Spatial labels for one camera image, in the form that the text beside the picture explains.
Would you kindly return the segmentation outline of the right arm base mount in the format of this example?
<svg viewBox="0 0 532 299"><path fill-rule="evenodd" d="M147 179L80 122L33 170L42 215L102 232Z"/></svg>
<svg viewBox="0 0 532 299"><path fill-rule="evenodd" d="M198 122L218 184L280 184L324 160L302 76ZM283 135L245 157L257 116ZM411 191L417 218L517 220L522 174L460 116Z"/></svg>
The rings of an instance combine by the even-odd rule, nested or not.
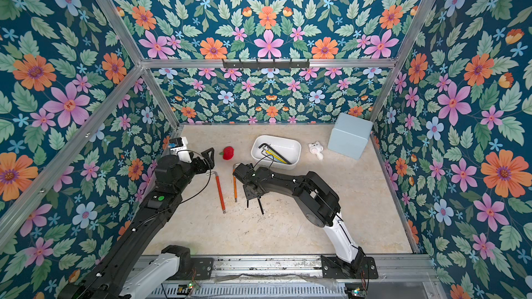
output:
<svg viewBox="0 0 532 299"><path fill-rule="evenodd" d="M320 256L324 278L376 280L378 270L373 257L359 252L351 262L345 262L337 256Z"/></svg>

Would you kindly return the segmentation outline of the medium black hex key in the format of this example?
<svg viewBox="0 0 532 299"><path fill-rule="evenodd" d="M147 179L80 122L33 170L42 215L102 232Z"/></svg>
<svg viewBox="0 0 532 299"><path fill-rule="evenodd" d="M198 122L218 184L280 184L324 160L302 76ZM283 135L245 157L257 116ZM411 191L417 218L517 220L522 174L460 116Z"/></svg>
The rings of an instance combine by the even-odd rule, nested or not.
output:
<svg viewBox="0 0 532 299"><path fill-rule="evenodd" d="M259 198L257 199L257 201L258 201L258 205L259 205L259 208L260 208L260 213L261 213L262 215L264 215L265 213L264 213L264 210L263 210L263 205L262 205L262 202L261 202L261 198L259 197Z"/></svg>

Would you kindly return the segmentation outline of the large black hex key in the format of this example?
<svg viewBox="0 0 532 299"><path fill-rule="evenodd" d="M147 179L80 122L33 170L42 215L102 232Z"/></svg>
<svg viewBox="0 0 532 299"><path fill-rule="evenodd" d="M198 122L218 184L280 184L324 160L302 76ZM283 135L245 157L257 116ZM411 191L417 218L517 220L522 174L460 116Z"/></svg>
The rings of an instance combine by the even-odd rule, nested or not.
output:
<svg viewBox="0 0 532 299"><path fill-rule="evenodd" d="M268 143L262 143L259 145L259 150L261 151L261 154L266 157L271 157L273 162L282 163L285 165L292 165L292 163L285 158L283 155L281 155L279 152L277 152L270 144Z"/></svg>

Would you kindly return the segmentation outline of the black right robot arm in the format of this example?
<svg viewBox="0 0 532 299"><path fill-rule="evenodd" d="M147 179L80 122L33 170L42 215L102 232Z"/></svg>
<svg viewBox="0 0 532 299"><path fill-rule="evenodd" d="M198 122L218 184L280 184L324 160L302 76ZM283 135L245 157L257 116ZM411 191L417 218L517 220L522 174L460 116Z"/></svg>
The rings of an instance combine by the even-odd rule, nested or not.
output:
<svg viewBox="0 0 532 299"><path fill-rule="evenodd" d="M260 200L267 193L291 197L305 218L322 228L335 248L331 260L343 274L368 275L366 253L352 238L342 218L338 194L315 172L292 176L274 172L268 167L240 164L234 177L241 182L247 200Z"/></svg>

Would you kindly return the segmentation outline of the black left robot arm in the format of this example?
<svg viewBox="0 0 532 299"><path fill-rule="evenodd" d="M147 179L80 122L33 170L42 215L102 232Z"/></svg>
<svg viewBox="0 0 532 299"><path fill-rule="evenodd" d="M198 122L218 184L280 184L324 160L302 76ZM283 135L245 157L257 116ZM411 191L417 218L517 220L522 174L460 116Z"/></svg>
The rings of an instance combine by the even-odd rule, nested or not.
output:
<svg viewBox="0 0 532 299"><path fill-rule="evenodd" d="M212 173L214 154L213 148L202 153L188 150L186 155L191 157L188 163L176 151L163 156L154 171L155 186L126 232L99 265L79 283L66 285L59 298L147 298L169 278L191 275L191 251L176 245L167 246L139 274L130 274L149 243L182 204L182 193L193 178Z"/></svg>

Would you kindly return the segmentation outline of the yellow handled hex key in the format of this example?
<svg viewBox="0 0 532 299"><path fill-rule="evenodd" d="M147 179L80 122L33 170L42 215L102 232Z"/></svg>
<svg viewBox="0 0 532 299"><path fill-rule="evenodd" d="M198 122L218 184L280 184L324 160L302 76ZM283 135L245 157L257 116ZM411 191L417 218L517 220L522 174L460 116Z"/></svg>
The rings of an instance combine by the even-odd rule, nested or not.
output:
<svg viewBox="0 0 532 299"><path fill-rule="evenodd" d="M266 156L271 156L274 159L274 162L291 165L291 162L289 162L289 160L287 160L284 156L280 155L272 148L263 148L263 152Z"/></svg>

